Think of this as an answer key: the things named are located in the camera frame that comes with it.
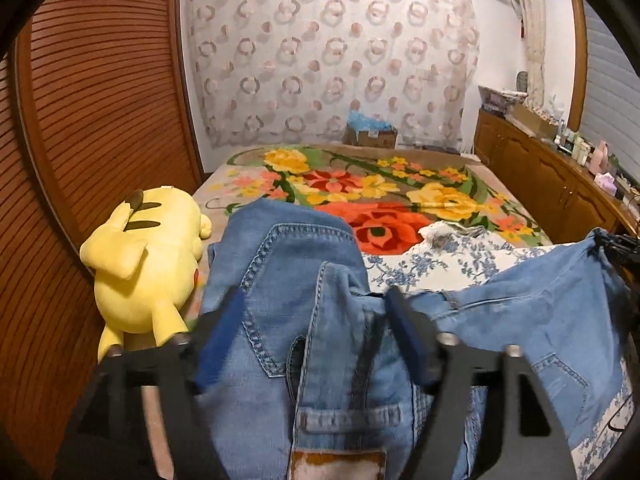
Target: gray blind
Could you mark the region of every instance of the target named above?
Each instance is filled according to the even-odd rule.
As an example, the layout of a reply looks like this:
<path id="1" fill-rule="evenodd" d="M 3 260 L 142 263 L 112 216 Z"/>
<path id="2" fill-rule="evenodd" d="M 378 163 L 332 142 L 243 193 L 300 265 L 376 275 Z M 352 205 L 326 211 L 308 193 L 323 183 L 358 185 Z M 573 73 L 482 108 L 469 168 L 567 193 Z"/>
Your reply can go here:
<path id="1" fill-rule="evenodd" d="M 640 78 L 593 9 L 587 21 L 587 93 L 580 133 L 597 144 L 604 140 L 622 166 L 640 177 Z"/>

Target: cabinet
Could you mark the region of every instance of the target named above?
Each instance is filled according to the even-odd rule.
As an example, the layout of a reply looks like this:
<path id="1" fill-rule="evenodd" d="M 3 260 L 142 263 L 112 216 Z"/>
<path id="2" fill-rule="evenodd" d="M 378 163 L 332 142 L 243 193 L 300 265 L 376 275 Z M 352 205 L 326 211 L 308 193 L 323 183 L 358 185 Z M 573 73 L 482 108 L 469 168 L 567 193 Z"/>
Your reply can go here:
<path id="1" fill-rule="evenodd" d="M 511 123 L 481 111 L 475 147 L 554 243 L 577 242 L 597 226 L 634 232 L 629 213 L 584 168 Z"/>

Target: wooden wardrobe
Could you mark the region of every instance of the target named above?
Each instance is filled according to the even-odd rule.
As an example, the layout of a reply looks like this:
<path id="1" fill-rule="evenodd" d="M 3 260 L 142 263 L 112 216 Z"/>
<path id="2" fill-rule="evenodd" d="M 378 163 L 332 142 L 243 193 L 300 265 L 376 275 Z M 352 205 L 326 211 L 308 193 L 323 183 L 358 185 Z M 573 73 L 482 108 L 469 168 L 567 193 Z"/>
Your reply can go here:
<path id="1" fill-rule="evenodd" d="M 46 0 L 0 60 L 0 458 L 40 478 L 104 326 L 80 244 L 130 190 L 202 182 L 177 2 Z"/>

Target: blue denim jeans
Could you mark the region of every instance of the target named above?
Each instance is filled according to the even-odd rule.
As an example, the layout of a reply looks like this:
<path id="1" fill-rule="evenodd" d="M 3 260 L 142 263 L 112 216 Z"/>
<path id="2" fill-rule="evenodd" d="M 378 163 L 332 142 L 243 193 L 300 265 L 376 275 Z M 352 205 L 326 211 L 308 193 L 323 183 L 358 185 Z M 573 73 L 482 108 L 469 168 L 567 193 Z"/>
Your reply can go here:
<path id="1" fill-rule="evenodd" d="M 202 311 L 215 310 L 228 286 L 246 293 L 244 330 L 199 398 L 231 478 L 286 478 L 292 450 L 382 450 L 385 479 L 397 479 L 432 399 L 411 384 L 350 227 L 258 200 L 232 215 L 209 256 Z M 628 289 L 594 233 L 484 285 L 410 301 L 470 346 L 521 345 L 572 447 L 620 390 Z M 476 388 L 457 479 L 470 473 L 483 403 Z"/>

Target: pikachu plush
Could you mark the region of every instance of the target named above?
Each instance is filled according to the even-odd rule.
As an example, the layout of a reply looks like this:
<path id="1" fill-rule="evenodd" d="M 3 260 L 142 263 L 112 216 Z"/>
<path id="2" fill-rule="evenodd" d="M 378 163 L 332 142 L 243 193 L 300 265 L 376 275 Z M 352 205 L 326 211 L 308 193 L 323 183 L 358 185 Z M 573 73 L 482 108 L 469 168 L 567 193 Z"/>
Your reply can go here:
<path id="1" fill-rule="evenodd" d="M 95 301 L 106 322 L 98 361 L 123 332 L 153 330 L 160 346 L 188 332 L 178 312 L 189 298 L 211 220 L 195 200 L 171 186 L 137 190 L 80 247 L 95 269 Z"/>

